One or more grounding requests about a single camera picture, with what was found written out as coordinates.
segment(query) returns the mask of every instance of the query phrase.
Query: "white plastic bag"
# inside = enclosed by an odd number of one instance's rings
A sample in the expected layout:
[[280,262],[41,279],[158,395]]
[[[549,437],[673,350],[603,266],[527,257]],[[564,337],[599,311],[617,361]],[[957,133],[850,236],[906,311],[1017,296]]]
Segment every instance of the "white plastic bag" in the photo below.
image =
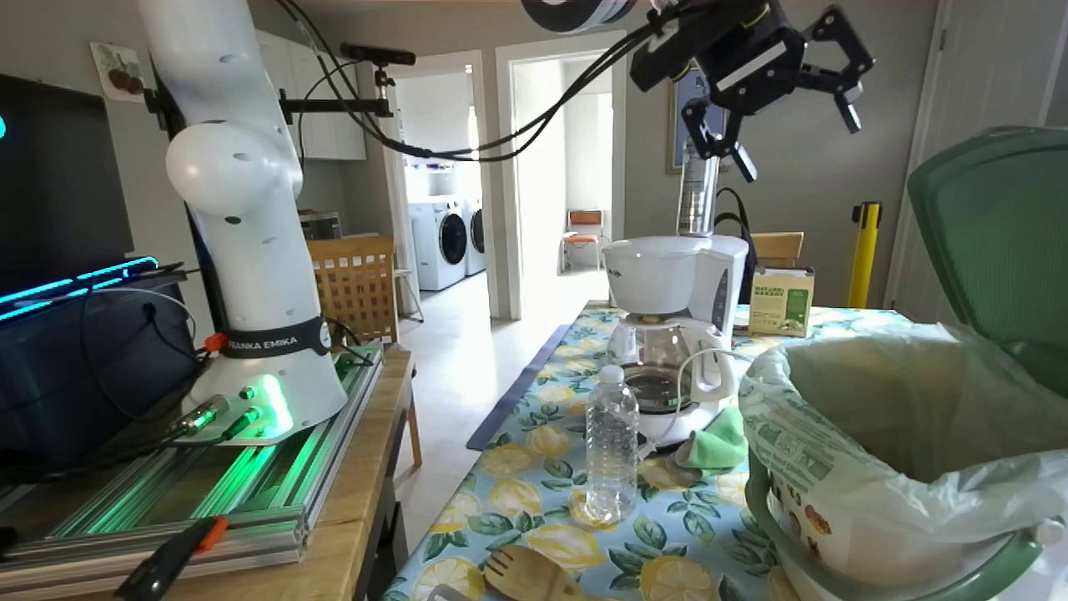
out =
[[767,350],[740,414],[752,455],[821,519],[804,543],[836,574],[930,581],[1068,515],[1068,396],[964,330]]

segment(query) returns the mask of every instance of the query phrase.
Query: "dryer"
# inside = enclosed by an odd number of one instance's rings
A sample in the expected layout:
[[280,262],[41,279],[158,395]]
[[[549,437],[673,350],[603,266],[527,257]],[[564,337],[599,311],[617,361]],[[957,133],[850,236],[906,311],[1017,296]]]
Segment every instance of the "dryer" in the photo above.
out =
[[467,277],[467,223],[456,201],[410,203],[410,236],[420,289],[445,289]]
[[479,201],[467,203],[467,277],[486,271],[486,236],[485,236],[485,212]]

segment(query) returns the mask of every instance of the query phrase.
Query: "plastic bag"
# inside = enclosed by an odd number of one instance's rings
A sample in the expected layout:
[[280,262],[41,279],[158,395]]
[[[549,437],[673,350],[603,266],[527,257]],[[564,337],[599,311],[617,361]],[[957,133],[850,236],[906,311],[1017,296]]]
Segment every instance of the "plastic bag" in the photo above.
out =
[[964,330],[767,350],[740,414],[755,456],[828,515],[941,543],[1068,515],[1068,400]]

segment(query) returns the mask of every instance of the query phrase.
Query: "tablecloth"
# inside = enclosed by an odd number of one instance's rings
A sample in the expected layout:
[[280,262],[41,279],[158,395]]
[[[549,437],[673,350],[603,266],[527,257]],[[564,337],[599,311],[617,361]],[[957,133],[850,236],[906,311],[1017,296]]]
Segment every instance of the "tablecloth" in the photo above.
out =
[[[890,311],[815,308],[811,337],[855,337],[906,322]],[[386,601],[494,601],[479,565],[494,548],[527,543],[555,556],[594,596],[791,596],[774,543],[752,524],[747,467],[726,473],[645,465],[633,506],[613,527],[582,527],[569,501],[584,473],[584,407],[606,361],[613,311],[588,304],[536,369],[518,412],[477,456]],[[783,337],[734,337],[737,375]]]

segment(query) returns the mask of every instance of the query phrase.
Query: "doorway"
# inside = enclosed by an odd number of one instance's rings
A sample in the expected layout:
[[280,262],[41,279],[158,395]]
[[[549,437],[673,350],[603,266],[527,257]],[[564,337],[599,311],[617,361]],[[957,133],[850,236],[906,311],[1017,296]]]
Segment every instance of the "doorway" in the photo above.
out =
[[[427,149],[456,149],[479,139],[479,53],[420,56],[394,69],[398,133]],[[446,294],[467,277],[486,286],[486,260],[470,235],[485,207],[485,166],[386,152],[394,236],[405,236],[405,271],[415,296]]]
[[[518,130],[555,107],[569,80],[613,41],[619,33],[499,46],[499,130]],[[623,65],[603,69],[499,173],[504,223],[509,229],[504,257],[509,257],[506,266],[515,274],[504,289],[509,318],[533,312],[568,286],[561,277],[574,277],[564,266],[569,209],[599,209],[597,241],[612,241],[619,229],[623,87]]]

